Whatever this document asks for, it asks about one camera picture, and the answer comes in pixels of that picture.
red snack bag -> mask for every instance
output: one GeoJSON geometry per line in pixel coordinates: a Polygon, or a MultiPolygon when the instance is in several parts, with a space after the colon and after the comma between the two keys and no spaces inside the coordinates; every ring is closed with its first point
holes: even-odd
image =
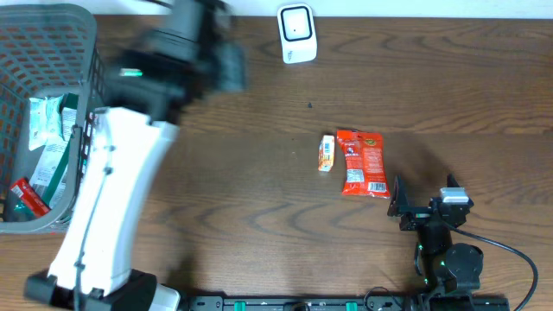
{"type": "Polygon", "coordinates": [[[339,130],[336,136],[346,157],[347,179],[342,194],[390,198],[382,160],[382,135],[339,130]]]}
{"type": "Polygon", "coordinates": [[[41,197],[36,194],[35,190],[33,190],[25,178],[16,181],[16,183],[11,185],[10,189],[37,218],[50,212],[50,208],[42,202],[41,197]]]}

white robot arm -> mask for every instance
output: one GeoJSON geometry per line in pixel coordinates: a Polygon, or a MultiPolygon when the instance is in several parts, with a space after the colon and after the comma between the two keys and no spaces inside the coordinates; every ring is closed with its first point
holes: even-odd
{"type": "Polygon", "coordinates": [[[131,268],[132,245],[181,108],[206,89],[245,85],[241,49],[224,37],[226,12],[219,0],[177,0],[149,51],[126,50],[108,66],[71,225],[50,269],[27,280],[28,298],[78,310],[177,309],[177,291],[131,268]]]}
{"type": "Polygon", "coordinates": [[[79,286],[85,295],[92,289],[109,295],[127,283],[143,203],[179,131],[167,122],[150,124],[149,116],[122,107],[103,109],[97,117],[88,173],[67,236],[48,272],[57,277],[57,286],[79,286]]]}

black cable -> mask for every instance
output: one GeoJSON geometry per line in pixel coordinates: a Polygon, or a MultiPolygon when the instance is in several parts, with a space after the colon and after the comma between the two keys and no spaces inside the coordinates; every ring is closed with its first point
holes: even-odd
{"type": "Polygon", "coordinates": [[[90,218],[86,223],[86,229],[85,229],[85,233],[83,234],[83,240],[80,243],[79,256],[77,257],[77,262],[75,263],[75,268],[77,269],[77,275],[75,277],[75,290],[73,292],[73,304],[76,311],[80,311],[80,292],[81,292],[80,276],[83,273],[83,270],[85,269],[85,265],[83,264],[83,258],[85,257],[86,238],[88,238],[88,231],[90,229],[92,219],[94,218],[94,213],[96,212],[96,206],[98,205],[100,195],[102,194],[102,188],[104,187],[105,177],[108,174],[109,174],[109,171],[105,170],[104,177],[102,178],[102,184],[100,185],[98,195],[96,196],[96,200],[94,201],[94,206],[92,207],[92,211],[90,213],[90,218]]]}
{"type": "Polygon", "coordinates": [[[165,2],[160,1],[160,0],[142,0],[142,1],[149,2],[149,3],[154,3],[154,4],[157,4],[157,5],[161,5],[162,7],[173,9],[173,5],[171,5],[169,3],[165,3],[165,2]]]}
{"type": "Polygon", "coordinates": [[[388,290],[386,287],[382,287],[382,286],[376,286],[376,287],[373,287],[371,290],[369,290],[366,295],[365,295],[365,298],[363,298],[363,303],[365,304],[365,308],[369,311],[372,311],[372,308],[369,307],[369,304],[368,304],[368,299],[369,297],[372,295],[372,292],[375,290],[375,289],[383,289],[386,291],[386,293],[391,297],[391,299],[394,301],[394,303],[397,304],[398,307],[402,307],[401,306],[401,303],[399,303],[399,301],[397,301],[396,297],[394,297],[394,295],[391,294],[390,290],[388,290]]]}
{"type": "Polygon", "coordinates": [[[514,311],[519,311],[519,310],[522,310],[522,308],[526,305],[526,303],[528,303],[528,301],[530,301],[530,299],[532,298],[532,295],[534,295],[534,292],[536,291],[536,287],[537,287],[537,279],[539,277],[539,274],[537,273],[537,267],[536,265],[534,264],[534,262],[528,257],[526,256],[522,251],[519,251],[519,250],[516,250],[514,248],[512,248],[511,246],[508,246],[508,245],[505,245],[505,244],[502,244],[500,242],[497,242],[497,241],[494,241],[494,240],[491,240],[489,238],[484,238],[484,237],[481,237],[479,235],[476,235],[476,234],[472,234],[470,232],[464,232],[463,230],[461,229],[457,229],[455,228],[454,226],[448,224],[447,222],[443,222],[445,224],[445,226],[447,228],[449,228],[449,230],[451,230],[452,232],[457,232],[459,234],[462,234],[464,236],[467,236],[469,238],[474,238],[474,239],[477,239],[479,241],[482,241],[482,242],[486,242],[486,243],[489,243],[491,245],[494,245],[494,246],[497,246],[497,247],[500,247],[506,251],[510,251],[511,253],[515,254],[515,255],[518,255],[520,257],[522,257],[529,265],[530,267],[532,268],[532,274],[533,274],[533,280],[532,280],[532,286],[530,287],[530,290],[528,291],[528,294],[526,294],[526,297],[522,300],[522,302],[520,302],[520,304],[514,309],[514,311]]]}

